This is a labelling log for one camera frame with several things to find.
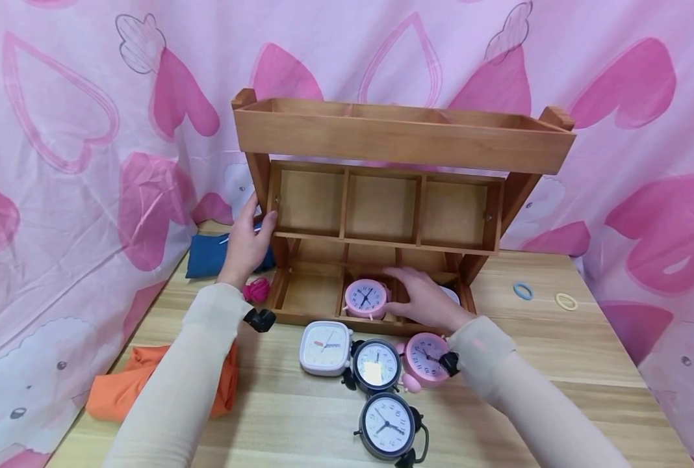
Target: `orange cloth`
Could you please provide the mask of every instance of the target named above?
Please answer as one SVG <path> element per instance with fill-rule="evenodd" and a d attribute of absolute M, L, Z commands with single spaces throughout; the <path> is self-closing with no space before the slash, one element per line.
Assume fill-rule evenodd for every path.
<path fill-rule="evenodd" d="M 90 397 L 87 398 L 87 413 L 92 418 L 103 421 L 123 421 L 169 348 L 170 346 L 136 346 L 131 349 L 129 361 L 121 372 L 96 376 Z M 210 419 L 221 417 L 233 409 L 235 385 L 238 384 L 238 365 L 235 361 L 237 351 L 238 342 L 233 341 L 222 366 L 220 385 L 211 406 Z"/>

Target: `fabric backdrop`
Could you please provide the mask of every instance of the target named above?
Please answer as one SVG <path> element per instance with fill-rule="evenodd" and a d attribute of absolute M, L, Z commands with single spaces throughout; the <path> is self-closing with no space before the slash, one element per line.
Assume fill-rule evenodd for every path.
<path fill-rule="evenodd" d="M 577 257 L 694 456 L 694 0 L 0 0 L 1 466 L 46 462 L 194 222 L 252 192 L 246 86 L 567 109 L 503 247 Z"/>

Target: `wooden table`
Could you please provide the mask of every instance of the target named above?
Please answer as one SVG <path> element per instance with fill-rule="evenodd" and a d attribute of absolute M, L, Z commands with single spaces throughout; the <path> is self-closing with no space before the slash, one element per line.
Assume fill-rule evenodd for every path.
<path fill-rule="evenodd" d="M 205 230 L 223 228 L 208 224 Z M 130 346 L 173 341 L 196 291 L 212 282 L 186 280 L 187 261 L 188 256 Z M 516 281 L 532 287 L 534 300 L 513 294 Z M 634 467 L 694 466 L 568 257 L 500 252 L 485 265 L 472 291 L 480 314 L 510 334 L 519 353 L 572 399 Z M 577 299 L 578 310 L 560 309 L 557 292 Z M 302 332 L 302 327 L 278 325 L 257 335 L 248 325 L 240 327 L 235 407 L 206 426 L 193 467 L 391 466 L 371 458 L 352 435 L 364 395 L 347 390 L 338 378 L 316 378 L 300 369 Z M 126 358 L 127 352 L 117 369 Z M 425 414 L 430 429 L 430 453 L 421 467 L 537 466 L 508 420 L 476 398 L 460 377 L 440 389 L 404 396 Z M 116 423 L 82 414 L 48 467 L 99 467 L 117 429 Z"/>

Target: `beige sleeve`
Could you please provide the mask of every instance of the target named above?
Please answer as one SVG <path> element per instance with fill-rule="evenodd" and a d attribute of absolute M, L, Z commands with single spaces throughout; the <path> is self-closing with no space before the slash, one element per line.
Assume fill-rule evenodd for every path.
<path fill-rule="evenodd" d="M 515 351 L 488 317 L 449 339 L 459 369 L 475 393 L 513 423 L 543 468 L 620 468 L 630 464 L 602 432 Z"/>
<path fill-rule="evenodd" d="M 103 467 L 188 467 L 222 365 L 251 306 L 233 286 L 203 287 L 183 327 L 126 416 Z"/>

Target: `wooden organizer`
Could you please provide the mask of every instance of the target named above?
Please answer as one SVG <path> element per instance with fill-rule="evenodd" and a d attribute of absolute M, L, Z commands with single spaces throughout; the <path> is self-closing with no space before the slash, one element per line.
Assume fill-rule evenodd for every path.
<path fill-rule="evenodd" d="M 240 150 L 267 211 L 278 210 L 277 261 L 268 307 L 284 324 L 339 320 L 359 332 L 410 336 L 433 330 L 403 317 L 349 317 L 346 287 L 384 282 L 383 267 L 427 272 L 476 313 L 469 289 L 542 174 L 556 174 L 574 141 L 573 121 L 548 107 L 523 115 L 267 99 L 252 89 L 233 100 Z M 436 164 L 508 171 L 477 177 L 314 162 L 269 153 Z"/>

